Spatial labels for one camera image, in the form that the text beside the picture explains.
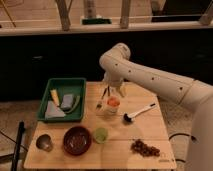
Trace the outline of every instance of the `bowl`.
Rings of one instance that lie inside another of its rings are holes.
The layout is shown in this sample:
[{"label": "bowl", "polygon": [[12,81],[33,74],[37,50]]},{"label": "bowl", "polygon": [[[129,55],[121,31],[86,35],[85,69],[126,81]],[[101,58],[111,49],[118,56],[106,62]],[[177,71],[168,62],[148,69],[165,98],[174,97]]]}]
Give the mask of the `bowl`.
[{"label": "bowl", "polygon": [[75,126],[65,133],[63,145],[69,154],[81,155],[89,149],[91,142],[90,132],[83,126]]}]

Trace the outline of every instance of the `small metal cup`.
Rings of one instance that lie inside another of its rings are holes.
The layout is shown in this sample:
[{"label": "small metal cup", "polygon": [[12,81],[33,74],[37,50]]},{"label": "small metal cup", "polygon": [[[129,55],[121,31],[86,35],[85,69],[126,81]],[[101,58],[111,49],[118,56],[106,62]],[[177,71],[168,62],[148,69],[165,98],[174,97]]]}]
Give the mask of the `small metal cup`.
[{"label": "small metal cup", "polygon": [[36,140],[36,147],[41,150],[50,152],[53,149],[51,137],[48,134],[43,134],[39,136]]}]

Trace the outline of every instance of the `brown food pile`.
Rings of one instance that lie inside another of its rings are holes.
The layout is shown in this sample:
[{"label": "brown food pile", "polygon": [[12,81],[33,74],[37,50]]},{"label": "brown food pile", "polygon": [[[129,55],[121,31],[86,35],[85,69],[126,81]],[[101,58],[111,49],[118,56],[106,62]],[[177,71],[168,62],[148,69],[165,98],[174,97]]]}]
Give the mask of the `brown food pile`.
[{"label": "brown food pile", "polygon": [[153,147],[153,146],[151,146],[151,147],[148,146],[140,139],[138,139],[134,143],[132,143],[131,150],[133,152],[139,153],[143,157],[150,157],[150,156],[159,157],[160,156],[159,149],[157,149],[156,147]]}]

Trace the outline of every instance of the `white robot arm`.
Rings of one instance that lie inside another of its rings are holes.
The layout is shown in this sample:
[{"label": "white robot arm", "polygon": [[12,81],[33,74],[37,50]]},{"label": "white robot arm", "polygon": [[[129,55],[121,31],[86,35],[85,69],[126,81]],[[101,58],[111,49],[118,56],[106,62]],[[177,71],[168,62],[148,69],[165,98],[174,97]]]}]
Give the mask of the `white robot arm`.
[{"label": "white robot arm", "polygon": [[129,61],[127,45],[118,43],[100,58],[109,86],[132,81],[160,97],[195,113],[185,171],[213,170],[213,87],[189,77],[145,67]]}]

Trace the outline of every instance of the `green tray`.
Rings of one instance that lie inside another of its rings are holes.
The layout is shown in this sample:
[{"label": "green tray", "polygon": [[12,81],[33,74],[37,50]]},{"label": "green tray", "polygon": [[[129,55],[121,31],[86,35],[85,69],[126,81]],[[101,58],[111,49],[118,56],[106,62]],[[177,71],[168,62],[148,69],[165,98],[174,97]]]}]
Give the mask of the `green tray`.
[{"label": "green tray", "polygon": [[[59,118],[59,117],[45,118],[45,111],[47,108],[48,100],[52,100],[50,95],[50,90],[52,89],[57,89],[60,103],[62,101],[64,94],[73,93],[74,95],[80,95],[80,102],[71,114],[67,114],[65,117],[62,117],[62,118]],[[43,121],[43,122],[81,121],[84,114],[85,91],[86,91],[85,78],[51,78],[49,79],[38,113],[37,113],[37,120]]]}]

